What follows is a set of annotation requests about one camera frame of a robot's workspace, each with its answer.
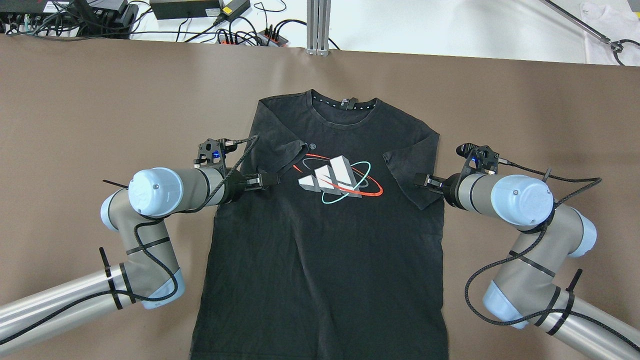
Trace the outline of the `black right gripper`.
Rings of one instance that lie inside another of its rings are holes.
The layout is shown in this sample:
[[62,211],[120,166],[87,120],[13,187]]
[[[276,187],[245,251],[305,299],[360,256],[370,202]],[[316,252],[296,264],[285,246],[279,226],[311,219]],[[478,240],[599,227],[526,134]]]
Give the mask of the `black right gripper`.
[[455,173],[448,178],[441,178],[428,173],[416,173],[413,184],[432,193],[443,195],[446,203],[451,207],[462,208],[458,198],[460,176],[460,173]]

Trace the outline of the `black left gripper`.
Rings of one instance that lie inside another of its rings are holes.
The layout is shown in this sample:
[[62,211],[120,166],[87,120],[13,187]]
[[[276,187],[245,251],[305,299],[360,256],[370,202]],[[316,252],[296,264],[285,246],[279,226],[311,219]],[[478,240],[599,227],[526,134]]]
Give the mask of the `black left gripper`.
[[259,172],[246,174],[240,172],[229,172],[224,180],[223,203],[237,201],[244,192],[263,191],[271,185],[278,185],[281,182],[277,173]]

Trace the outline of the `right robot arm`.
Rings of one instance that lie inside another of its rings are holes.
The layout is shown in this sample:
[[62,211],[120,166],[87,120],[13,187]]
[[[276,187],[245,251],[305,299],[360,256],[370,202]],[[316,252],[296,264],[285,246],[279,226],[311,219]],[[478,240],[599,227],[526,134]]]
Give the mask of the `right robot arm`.
[[464,298],[483,321],[523,329],[535,326],[592,360],[637,360],[639,330],[575,294],[581,271],[554,284],[568,258],[594,248],[597,229],[577,209],[555,200],[547,183],[522,174],[464,170],[449,178],[417,173],[414,184],[472,214],[505,221],[519,236],[505,258],[478,269]]

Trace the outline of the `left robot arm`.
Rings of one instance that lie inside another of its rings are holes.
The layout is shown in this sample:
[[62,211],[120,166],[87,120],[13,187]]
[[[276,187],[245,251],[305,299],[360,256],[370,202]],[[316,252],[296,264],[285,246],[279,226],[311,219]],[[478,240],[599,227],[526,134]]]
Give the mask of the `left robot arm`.
[[215,167],[155,167],[134,174],[128,187],[100,208],[105,227],[117,233],[126,261],[1,308],[1,355],[55,337],[99,317],[141,303],[154,309],[185,292],[165,217],[229,203],[246,191],[279,183],[274,173],[222,173]]

